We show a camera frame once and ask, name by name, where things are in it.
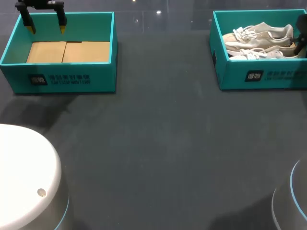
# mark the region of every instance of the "white round device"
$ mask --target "white round device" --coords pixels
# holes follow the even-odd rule
[[[71,230],[58,153],[39,133],[0,124],[0,230]]]

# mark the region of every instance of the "box label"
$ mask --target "box label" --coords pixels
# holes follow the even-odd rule
[[[250,70],[246,74],[245,81],[260,81],[263,75],[263,70]]]
[[[50,74],[52,85],[89,85],[91,78],[89,74]]]
[[[28,76],[32,85],[48,85],[43,74],[29,74]]]

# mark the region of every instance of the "teal shoe box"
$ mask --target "teal shoe box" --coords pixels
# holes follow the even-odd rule
[[[0,68],[15,93],[114,92],[117,33],[113,12],[66,13],[61,34],[56,13],[32,13],[36,34],[19,16],[0,60]],[[33,42],[110,42],[108,62],[26,63]]]
[[[273,27],[295,23],[305,10],[214,11],[210,50],[221,90],[307,88],[307,58],[229,60],[222,36],[233,29],[261,22]]]

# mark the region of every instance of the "table surface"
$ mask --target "table surface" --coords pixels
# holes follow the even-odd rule
[[[0,123],[54,145],[74,230],[274,229],[272,192],[307,149],[307,92],[220,91],[209,28],[214,9],[306,3],[75,2],[66,11],[116,12],[115,94],[17,96],[0,73]],[[17,17],[1,1],[1,52]]]

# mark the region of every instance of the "brown cardboard piece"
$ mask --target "brown cardboard piece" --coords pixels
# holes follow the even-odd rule
[[[108,62],[109,42],[33,42],[27,63]]]
[[[33,42],[27,63],[61,63],[66,42]]]
[[[68,42],[63,63],[108,62],[109,54],[109,42]]]

